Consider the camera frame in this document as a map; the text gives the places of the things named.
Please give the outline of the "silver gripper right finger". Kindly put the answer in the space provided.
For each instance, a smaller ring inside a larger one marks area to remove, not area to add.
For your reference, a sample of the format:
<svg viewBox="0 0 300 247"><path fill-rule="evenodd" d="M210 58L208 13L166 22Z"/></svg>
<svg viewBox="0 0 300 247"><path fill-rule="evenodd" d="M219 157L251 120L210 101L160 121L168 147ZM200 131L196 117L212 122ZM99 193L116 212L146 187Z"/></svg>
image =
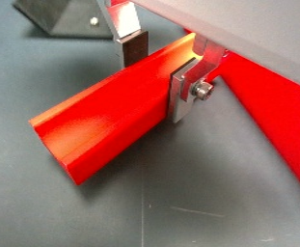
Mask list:
<svg viewBox="0 0 300 247"><path fill-rule="evenodd" d="M178 123L191 111L196 99L207 100L214 85L208 75L219 67L226 48L204 36L196 34L192 57L170 76L168 118Z"/></svg>

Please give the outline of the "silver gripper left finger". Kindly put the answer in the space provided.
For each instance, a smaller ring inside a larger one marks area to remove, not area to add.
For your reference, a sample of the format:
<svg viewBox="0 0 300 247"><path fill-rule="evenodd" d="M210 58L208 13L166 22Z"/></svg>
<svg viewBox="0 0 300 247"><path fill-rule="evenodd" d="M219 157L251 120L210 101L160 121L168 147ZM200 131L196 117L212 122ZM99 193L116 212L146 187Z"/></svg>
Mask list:
<svg viewBox="0 0 300 247"><path fill-rule="evenodd" d="M148 32L140 27L135 4L131 0L96 0L116 44L123 68L148 56Z"/></svg>

